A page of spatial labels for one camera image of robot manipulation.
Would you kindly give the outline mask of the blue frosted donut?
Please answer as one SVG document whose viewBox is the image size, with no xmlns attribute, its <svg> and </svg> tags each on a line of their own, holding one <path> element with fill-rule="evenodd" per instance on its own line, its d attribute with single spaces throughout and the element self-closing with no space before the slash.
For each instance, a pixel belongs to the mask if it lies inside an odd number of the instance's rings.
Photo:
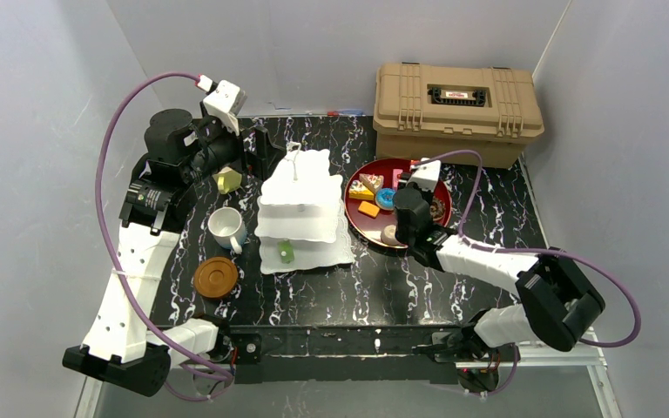
<svg viewBox="0 0 669 418">
<path fill-rule="evenodd" d="M 383 211 L 392 212 L 395 208 L 394 196 L 394 189 L 382 188 L 375 194 L 375 204 Z"/>
</svg>

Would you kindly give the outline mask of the green swirl roll cake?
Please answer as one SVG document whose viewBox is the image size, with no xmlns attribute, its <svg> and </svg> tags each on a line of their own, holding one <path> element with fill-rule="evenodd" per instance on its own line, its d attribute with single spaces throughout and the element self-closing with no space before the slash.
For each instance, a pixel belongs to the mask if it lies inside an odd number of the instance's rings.
<svg viewBox="0 0 669 418">
<path fill-rule="evenodd" d="M 280 261 L 283 264 L 290 264 L 294 261 L 294 249 L 289 240 L 279 241 L 277 244 Z"/>
</svg>

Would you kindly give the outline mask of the beige round macaron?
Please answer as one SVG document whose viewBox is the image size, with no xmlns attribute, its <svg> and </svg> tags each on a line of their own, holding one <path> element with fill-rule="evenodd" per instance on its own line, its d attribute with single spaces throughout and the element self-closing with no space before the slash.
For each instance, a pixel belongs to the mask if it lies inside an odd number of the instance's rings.
<svg viewBox="0 0 669 418">
<path fill-rule="evenodd" d="M 400 241 L 395 236 L 396 225 L 387 225 L 383 227 L 380 233 L 380 240 L 386 246 L 400 246 Z"/>
</svg>

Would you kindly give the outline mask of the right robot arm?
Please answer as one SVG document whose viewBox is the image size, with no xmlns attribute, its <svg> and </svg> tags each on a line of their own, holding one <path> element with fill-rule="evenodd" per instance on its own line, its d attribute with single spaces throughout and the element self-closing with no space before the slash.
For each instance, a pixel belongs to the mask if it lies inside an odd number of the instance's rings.
<svg viewBox="0 0 669 418">
<path fill-rule="evenodd" d="M 571 351 L 605 310 L 605 300 L 574 261 L 557 255 L 484 251 L 456 231 L 437 224 L 422 193 L 411 187 L 394 197 L 396 239 L 423 266 L 470 276 L 510 292 L 516 305 L 489 308 L 459 328 L 454 341 L 463 351 L 541 341 Z"/>
</svg>

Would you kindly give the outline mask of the white three-tier cake stand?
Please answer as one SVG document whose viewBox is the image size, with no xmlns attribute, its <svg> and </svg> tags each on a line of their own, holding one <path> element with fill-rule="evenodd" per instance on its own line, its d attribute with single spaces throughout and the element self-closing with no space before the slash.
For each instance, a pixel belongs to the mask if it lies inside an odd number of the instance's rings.
<svg viewBox="0 0 669 418">
<path fill-rule="evenodd" d="M 299 142 L 265 180 L 257 199 L 260 272 L 289 273 L 355 261 L 343 200 L 343 177 L 330 172 L 330 151 L 307 150 Z M 280 261 L 277 244 L 289 240 L 294 261 Z"/>
</svg>

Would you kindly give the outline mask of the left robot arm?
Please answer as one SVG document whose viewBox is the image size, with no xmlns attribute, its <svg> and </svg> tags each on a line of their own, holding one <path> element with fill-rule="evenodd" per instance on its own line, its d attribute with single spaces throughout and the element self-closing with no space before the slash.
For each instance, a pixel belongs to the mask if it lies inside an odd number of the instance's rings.
<svg viewBox="0 0 669 418">
<path fill-rule="evenodd" d="M 198 183 L 226 167 L 268 179 L 285 156 L 267 129 L 229 131 L 216 117 L 163 110 L 145 130 L 120 210 L 117 240 L 103 232 L 112 262 L 105 295 L 83 342 L 63 365 L 143 396 L 155 395 L 172 368 L 233 350 L 227 320 L 202 315 L 166 330 L 149 316 L 161 276 L 196 205 Z"/>
</svg>

